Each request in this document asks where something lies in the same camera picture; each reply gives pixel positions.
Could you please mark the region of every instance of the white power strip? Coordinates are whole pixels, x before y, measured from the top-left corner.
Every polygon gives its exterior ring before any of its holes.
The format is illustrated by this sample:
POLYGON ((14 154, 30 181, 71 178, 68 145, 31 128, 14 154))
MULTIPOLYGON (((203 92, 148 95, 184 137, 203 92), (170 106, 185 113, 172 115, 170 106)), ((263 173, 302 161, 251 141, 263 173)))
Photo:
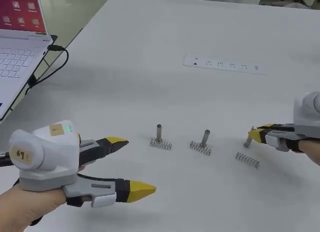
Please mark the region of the white power strip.
POLYGON ((183 65, 187 67, 208 68, 233 72, 267 75, 267 73, 265 73, 259 65, 222 61, 214 58, 204 58, 194 55, 187 55, 183 61, 183 65))

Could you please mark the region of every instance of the desktop icon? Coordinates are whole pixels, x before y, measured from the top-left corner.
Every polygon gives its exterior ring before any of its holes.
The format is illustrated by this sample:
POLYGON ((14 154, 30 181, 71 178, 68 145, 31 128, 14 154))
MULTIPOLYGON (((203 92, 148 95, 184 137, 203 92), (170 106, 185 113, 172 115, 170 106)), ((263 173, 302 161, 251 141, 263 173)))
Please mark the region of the desktop icon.
POLYGON ((25 20, 23 18, 18 18, 18 23, 25 24, 25 20))
POLYGON ((29 9, 36 9, 35 4, 34 3, 28 3, 28 8, 29 9))
POLYGON ((12 2, 14 8, 20 8, 19 2, 12 2))
POLYGON ((10 18, 8 16, 3 16, 2 19, 5 23, 10 23, 10 18))
POLYGON ((38 19, 32 19, 32 23, 34 25, 39 25, 40 24, 38 19))

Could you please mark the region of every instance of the metal rod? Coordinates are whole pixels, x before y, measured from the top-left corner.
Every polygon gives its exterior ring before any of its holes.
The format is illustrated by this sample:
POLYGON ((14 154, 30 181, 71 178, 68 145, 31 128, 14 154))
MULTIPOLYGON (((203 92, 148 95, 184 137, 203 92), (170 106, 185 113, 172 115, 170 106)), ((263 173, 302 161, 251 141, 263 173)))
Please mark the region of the metal rod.
POLYGON ((244 142, 243 146, 245 148, 250 148, 251 142, 252 142, 252 138, 250 136, 248 136, 248 138, 246 138, 246 141, 244 142))
POLYGON ((162 142, 162 126, 161 124, 158 124, 156 126, 156 141, 157 142, 162 142))
POLYGON ((206 147, 207 146, 207 141, 208 141, 209 135, 210 135, 210 131, 206 130, 204 132, 204 135, 203 135, 204 137, 202 138, 202 141, 201 141, 201 144, 200 144, 201 147, 206 147))

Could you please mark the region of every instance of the hand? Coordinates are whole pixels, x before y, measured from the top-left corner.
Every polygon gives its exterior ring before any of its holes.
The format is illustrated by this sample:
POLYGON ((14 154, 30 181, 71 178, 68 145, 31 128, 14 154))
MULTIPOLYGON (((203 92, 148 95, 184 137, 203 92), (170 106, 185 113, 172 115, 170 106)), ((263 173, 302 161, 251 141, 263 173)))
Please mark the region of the hand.
POLYGON ((0 195, 0 231, 22 232, 34 220, 52 212, 66 202, 61 188, 31 192, 17 184, 0 195))
POLYGON ((313 162, 320 165, 320 141, 301 140, 299 149, 303 151, 313 162))

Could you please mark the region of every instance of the table surface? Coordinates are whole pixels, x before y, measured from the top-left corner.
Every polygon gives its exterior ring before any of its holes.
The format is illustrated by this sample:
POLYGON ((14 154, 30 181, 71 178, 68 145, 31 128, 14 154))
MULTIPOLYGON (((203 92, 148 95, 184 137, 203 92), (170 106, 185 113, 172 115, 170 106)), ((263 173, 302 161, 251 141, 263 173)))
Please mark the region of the table surface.
MULTIPOLYGON (((294 97, 319 88, 318 19, 256 5, 109 0, 68 47, 66 67, 0 126, 0 150, 16 129, 70 119, 83 139, 130 141, 85 174, 157 191, 132 204, 65 205, 28 231, 318 231, 320 168, 303 154, 243 148, 251 126, 291 122, 294 97), (189 53, 254 62, 268 75, 184 67, 189 53), (149 147, 158 123, 172 151, 149 147), (209 157, 189 149, 205 129, 209 157), (260 168, 236 161, 238 151, 260 168)), ((0 192, 17 176, 2 168, 0 192)))

